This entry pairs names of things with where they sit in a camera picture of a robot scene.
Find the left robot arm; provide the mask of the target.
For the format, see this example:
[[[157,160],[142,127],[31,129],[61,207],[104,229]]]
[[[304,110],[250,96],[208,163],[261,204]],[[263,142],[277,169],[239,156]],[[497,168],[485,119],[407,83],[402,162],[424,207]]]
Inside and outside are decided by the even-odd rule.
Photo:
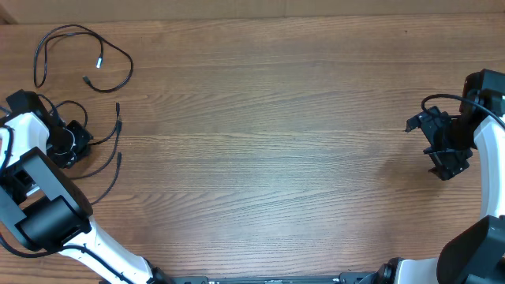
[[[92,134],[64,122],[46,97],[19,90],[1,119],[1,222],[25,247],[2,247],[26,259],[61,254],[105,283],[170,283],[163,271],[121,246],[93,216],[93,203],[64,170],[91,151]]]

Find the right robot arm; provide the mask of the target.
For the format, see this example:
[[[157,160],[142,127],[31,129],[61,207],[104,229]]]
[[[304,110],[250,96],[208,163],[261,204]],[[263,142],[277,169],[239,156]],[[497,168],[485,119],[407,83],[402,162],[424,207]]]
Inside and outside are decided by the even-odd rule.
[[[343,272],[334,283],[502,283],[504,281],[504,75],[490,69],[465,79],[459,113],[423,106],[406,121],[429,142],[430,170],[446,181],[469,167],[478,151],[481,166],[480,217],[449,241],[439,256],[393,258],[374,272]]]

